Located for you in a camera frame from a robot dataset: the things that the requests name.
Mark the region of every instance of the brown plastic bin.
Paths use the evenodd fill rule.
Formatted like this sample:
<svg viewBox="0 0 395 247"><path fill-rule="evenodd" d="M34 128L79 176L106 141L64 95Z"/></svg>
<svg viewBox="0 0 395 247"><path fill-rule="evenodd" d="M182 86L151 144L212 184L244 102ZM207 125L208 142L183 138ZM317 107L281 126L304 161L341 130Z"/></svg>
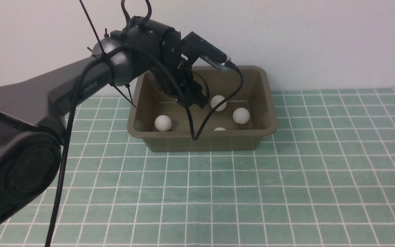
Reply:
<svg viewBox="0 0 395 247"><path fill-rule="evenodd" d="M266 72L256 66L238 66L244 76L241 91L227 102L223 111L215 112L205 125L198 140L190 135L185 109L175 99L167 97L157 90L150 72L141 75L136 83L127 130L135 138L140 138L152 152L188 152L188 151L231 151L254 150L261 139L274 133L278 128L275 107ZM227 97L237 89L240 77L234 70L221 73L210 66L193 68L208 83L210 99L215 95ZM195 76L198 83L202 80ZM237 125L232 114L239 108L249 110L251 119L245 125ZM208 103L204 109L193 105L190 108L195 133L210 112ZM155 129L155 119L159 115L171 118L170 131L159 132ZM226 131L214 131L224 127Z"/></svg>

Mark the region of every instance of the white ball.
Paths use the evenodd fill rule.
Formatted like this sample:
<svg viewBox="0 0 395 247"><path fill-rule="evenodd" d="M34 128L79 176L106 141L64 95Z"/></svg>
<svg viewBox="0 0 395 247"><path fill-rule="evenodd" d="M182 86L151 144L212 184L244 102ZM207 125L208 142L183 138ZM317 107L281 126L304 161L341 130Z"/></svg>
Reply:
<svg viewBox="0 0 395 247"><path fill-rule="evenodd" d="M158 131L168 131L171 128L171 119L166 115L160 115L155 119L155 128Z"/></svg>
<svg viewBox="0 0 395 247"><path fill-rule="evenodd" d="M250 117L251 116L249 115L249 111L243 107L236 109L234 111L234 114L232 115L232 119L234 119L234 122L239 125L244 125L245 123L247 123Z"/></svg>
<svg viewBox="0 0 395 247"><path fill-rule="evenodd" d="M224 100L224 99L225 99L225 97L223 97L223 96L221 96L221 95L216 95L216 96L214 96L214 97L211 99L211 101L210 101L211 108L215 108L216 105L217 105L218 103L221 103L222 100ZM221 106L219 106L219 108L216 109L216 111L223 111L225 108L226 108L226 102L223 103Z"/></svg>

